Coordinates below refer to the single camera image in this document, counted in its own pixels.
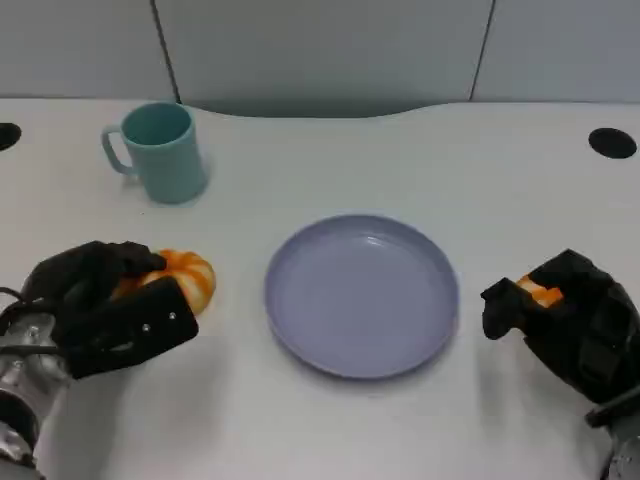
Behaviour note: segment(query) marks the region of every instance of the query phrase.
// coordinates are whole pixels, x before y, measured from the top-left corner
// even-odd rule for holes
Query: silver metal part
[[[30,457],[32,454],[31,447],[20,434],[0,422],[0,457],[4,456],[19,463],[25,456]]]
[[[0,337],[0,346],[55,346],[51,331],[55,319],[49,314],[28,314]],[[36,436],[58,394],[70,382],[64,362],[51,355],[20,358],[0,355],[0,391],[20,399],[33,413]]]

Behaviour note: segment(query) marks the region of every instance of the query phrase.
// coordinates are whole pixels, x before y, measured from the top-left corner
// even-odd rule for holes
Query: hole in table
[[[21,136],[22,130],[15,123],[0,123],[0,152],[13,147]]]
[[[638,146],[631,135],[616,128],[598,128],[589,135],[589,145],[608,158],[629,158]]]

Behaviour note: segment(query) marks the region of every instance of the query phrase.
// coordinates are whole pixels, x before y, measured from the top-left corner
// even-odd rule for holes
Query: white table
[[[0,101],[0,121],[24,130],[0,153],[1,285],[92,239],[193,249],[219,276],[199,338],[73,386],[38,452],[50,480],[595,478],[609,442],[585,426],[589,402],[516,333],[486,340],[479,294],[572,247],[640,299],[640,158],[587,144],[601,126],[640,139],[640,106],[460,104],[359,120],[194,110],[213,180],[195,204],[162,207],[111,171],[99,143],[138,103]],[[340,381],[273,341],[261,297],[271,255],[348,212],[417,227],[456,269],[459,330],[431,368]]]

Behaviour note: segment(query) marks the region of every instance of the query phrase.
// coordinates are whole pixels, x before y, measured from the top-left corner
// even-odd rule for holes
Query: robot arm
[[[117,298],[124,278],[165,260],[131,242],[90,242],[41,262],[0,314],[0,478],[41,478],[33,450],[72,380],[138,365],[198,333],[175,279]]]

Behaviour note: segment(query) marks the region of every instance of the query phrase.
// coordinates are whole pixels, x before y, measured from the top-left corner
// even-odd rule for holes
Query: orange toy
[[[119,297],[142,285],[171,275],[178,281],[182,293],[189,302],[194,315],[199,315],[209,304],[216,289],[216,274],[200,255],[193,252],[178,252],[172,249],[157,252],[167,261],[167,268],[147,273],[137,279],[123,280],[114,296]]]

